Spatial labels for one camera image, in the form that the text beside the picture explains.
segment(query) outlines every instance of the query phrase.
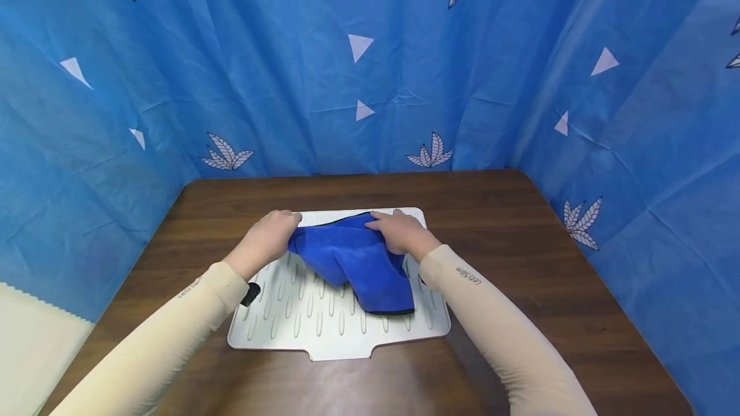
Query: white plastic mat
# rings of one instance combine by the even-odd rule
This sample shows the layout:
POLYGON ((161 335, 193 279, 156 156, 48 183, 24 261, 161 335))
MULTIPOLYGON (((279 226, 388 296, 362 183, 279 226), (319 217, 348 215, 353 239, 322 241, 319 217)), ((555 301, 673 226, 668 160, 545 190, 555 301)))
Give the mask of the white plastic mat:
MULTIPOLYGON (((319 225, 369 210, 303 212, 301 226, 319 225)), ((393 209, 376 209, 392 212, 393 209)), ((402 211, 424 226, 423 212, 402 211)), ((312 361, 368 358, 381 344, 436 338, 450 330, 442 295, 419 278, 419 264, 406 256, 404 270, 414 294, 415 312, 403 316, 369 315, 346 284, 332 288, 309 269, 301 257, 286 254, 250 281, 262 291, 249 308, 239 306, 229 328, 235 349, 306 350, 312 361)))

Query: blue microfiber towel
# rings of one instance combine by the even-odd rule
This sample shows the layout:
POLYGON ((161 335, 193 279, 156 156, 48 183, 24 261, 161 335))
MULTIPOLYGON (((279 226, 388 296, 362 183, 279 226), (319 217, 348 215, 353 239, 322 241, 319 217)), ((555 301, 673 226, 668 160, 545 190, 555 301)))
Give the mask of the blue microfiber towel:
POLYGON ((414 312, 414 296, 403 271, 404 256, 392 254, 378 231, 365 228, 370 212, 341 220, 300 227, 288 250, 306 261, 332 286, 349 281, 367 313, 406 315, 414 312))

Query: beige arm sleeve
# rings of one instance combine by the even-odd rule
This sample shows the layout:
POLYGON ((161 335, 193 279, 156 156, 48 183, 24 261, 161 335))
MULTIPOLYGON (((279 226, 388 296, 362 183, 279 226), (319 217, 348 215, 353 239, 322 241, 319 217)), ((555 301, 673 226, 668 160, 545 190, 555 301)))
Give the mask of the beige arm sleeve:
POLYGON ((195 349, 248 290, 229 265, 211 265, 112 349, 52 416, 152 414, 195 349))
POLYGON ((449 246, 429 252, 420 272, 429 288, 442 291, 501 378, 512 416, 595 415, 575 374, 540 330, 449 246))

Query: wooden table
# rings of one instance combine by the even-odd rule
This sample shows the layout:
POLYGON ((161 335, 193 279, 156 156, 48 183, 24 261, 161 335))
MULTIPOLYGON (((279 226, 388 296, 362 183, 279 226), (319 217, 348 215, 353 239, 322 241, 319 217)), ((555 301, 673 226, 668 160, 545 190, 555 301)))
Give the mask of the wooden table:
MULTIPOLYGON (((599 415, 691 414, 540 192, 510 169, 190 184, 42 414, 268 211, 366 207, 420 207, 430 230, 493 281, 563 354, 599 415)), ((227 320, 157 414, 508 414, 500 382, 455 318, 452 323, 447 337, 379 347, 369 360, 312 363, 303 352, 229 348, 227 320)))

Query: blue curtain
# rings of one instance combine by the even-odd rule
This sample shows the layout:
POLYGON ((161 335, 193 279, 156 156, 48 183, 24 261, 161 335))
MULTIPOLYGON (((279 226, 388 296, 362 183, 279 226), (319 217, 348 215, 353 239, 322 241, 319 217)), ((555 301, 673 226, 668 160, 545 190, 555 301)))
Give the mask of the blue curtain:
POLYGON ((740 0, 1 3, 0 281, 94 321, 196 178, 515 167, 734 410, 740 0))

